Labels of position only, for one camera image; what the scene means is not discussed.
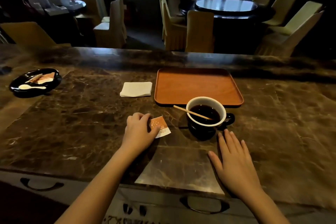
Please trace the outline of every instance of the black coffee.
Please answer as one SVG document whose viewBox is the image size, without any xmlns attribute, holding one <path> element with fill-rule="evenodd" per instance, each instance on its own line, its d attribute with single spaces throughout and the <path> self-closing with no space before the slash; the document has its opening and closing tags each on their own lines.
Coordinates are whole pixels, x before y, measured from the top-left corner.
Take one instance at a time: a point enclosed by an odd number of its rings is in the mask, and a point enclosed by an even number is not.
<svg viewBox="0 0 336 224">
<path fill-rule="evenodd" d="M 202 124 L 211 125 L 211 124 L 216 124 L 221 121 L 219 113 L 208 105 L 196 105 L 194 107 L 191 107 L 190 111 L 212 119 L 212 120 L 207 120 L 199 116 L 190 114 L 194 120 Z"/>
</svg>

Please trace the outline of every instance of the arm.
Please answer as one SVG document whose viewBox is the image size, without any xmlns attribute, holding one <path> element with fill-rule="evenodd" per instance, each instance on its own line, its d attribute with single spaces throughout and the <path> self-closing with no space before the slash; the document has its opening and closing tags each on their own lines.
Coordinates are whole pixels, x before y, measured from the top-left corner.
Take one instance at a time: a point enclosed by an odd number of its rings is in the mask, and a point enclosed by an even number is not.
<svg viewBox="0 0 336 224">
<path fill-rule="evenodd" d="M 289 224 L 273 200 L 263 191 L 245 141 L 239 143 L 235 134 L 227 129 L 224 133 L 225 140 L 221 133 L 218 134 L 223 163 L 215 153 L 209 151 L 220 180 L 248 206 L 259 223 Z"/>
<path fill-rule="evenodd" d="M 153 142 L 160 127 L 147 132 L 150 114 L 128 116 L 121 147 L 56 224 L 100 224 L 117 191 L 121 177 L 134 159 Z"/>
</svg>

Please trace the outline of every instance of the ceramic spoon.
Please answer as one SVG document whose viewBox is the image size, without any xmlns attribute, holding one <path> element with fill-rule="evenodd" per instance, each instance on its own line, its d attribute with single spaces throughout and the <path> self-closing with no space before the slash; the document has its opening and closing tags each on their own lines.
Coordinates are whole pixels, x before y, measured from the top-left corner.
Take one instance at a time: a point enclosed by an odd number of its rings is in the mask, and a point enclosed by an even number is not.
<svg viewBox="0 0 336 224">
<path fill-rule="evenodd" d="M 28 84 L 22 84 L 19 86 L 19 89 L 20 90 L 29 90 L 29 89 L 41 89 L 41 90 L 45 90 L 46 87 L 33 87 L 33 86 L 30 86 Z"/>
</svg>

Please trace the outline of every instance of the white napkin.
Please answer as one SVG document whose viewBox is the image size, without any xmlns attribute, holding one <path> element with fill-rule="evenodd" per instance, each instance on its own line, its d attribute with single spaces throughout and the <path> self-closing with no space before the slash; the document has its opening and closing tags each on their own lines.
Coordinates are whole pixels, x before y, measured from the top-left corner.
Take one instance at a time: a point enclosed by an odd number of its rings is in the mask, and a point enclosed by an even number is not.
<svg viewBox="0 0 336 224">
<path fill-rule="evenodd" d="M 150 96 L 152 85 L 151 82 L 125 82 L 120 96 L 122 98 Z"/>
</svg>

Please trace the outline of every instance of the cup handle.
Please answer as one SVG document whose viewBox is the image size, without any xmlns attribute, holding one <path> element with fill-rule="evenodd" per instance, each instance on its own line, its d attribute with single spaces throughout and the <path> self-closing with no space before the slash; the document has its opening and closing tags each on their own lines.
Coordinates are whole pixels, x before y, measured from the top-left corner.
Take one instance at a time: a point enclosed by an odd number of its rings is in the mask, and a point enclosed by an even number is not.
<svg viewBox="0 0 336 224">
<path fill-rule="evenodd" d="M 227 113 L 226 114 L 226 119 L 229 119 L 221 124 L 221 126 L 218 128 L 218 130 L 224 130 L 226 126 L 231 125 L 232 123 L 235 122 L 236 118 L 233 113 Z"/>
</svg>

